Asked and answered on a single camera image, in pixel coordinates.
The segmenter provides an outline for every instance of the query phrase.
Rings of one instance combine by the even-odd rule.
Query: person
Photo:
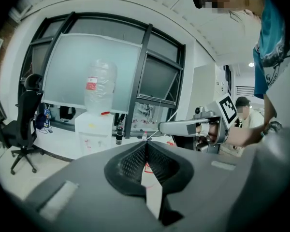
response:
[[[255,128],[264,124],[264,117],[250,106],[245,96],[237,98],[235,107],[242,121],[242,128]]]
[[[226,141],[230,145],[246,147],[261,140],[264,131],[268,130],[267,127],[270,126],[271,120],[277,115],[267,93],[269,93],[268,89],[279,80],[281,74],[290,68],[290,28],[271,0],[206,1],[211,2],[212,7],[229,11],[231,15],[234,15],[236,11],[249,10],[261,20],[260,37],[253,49],[253,58],[255,62],[255,96],[264,99],[264,123],[256,128],[231,127]],[[271,99],[277,95],[277,93],[271,92]],[[218,125],[211,124],[209,136],[212,141],[216,139],[217,132]]]

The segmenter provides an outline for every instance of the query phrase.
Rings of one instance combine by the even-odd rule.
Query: desk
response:
[[[79,142],[76,137],[76,133],[73,131],[63,130],[56,127],[52,127],[53,133],[37,132],[37,138],[34,141],[34,145],[39,148],[51,153],[55,154],[59,157],[68,158],[71,160],[78,159],[82,157],[82,152],[79,146]],[[167,143],[169,140],[172,140],[171,137],[154,137],[153,141]],[[122,139],[121,145],[131,144],[135,142],[139,142],[141,139],[136,137],[129,139]],[[112,148],[117,147],[116,137],[112,137]]]

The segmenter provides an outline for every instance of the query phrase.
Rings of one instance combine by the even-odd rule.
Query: office chair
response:
[[[26,91],[21,95],[16,105],[18,107],[17,120],[6,125],[0,132],[0,141],[3,142],[5,147],[15,146],[20,148],[20,150],[11,151],[13,157],[18,154],[11,167],[11,174],[13,175],[15,174],[14,167],[23,157],[31,165],[32,172],[36,173],[37,170],[27,157],[27,154],[35,152],[44,154],[41,149],[33,148],[33,142],[37,137],[33,118],[43,95],[41,82],[42,77],[38,74],[32,74],[27,77],[25,81]]]

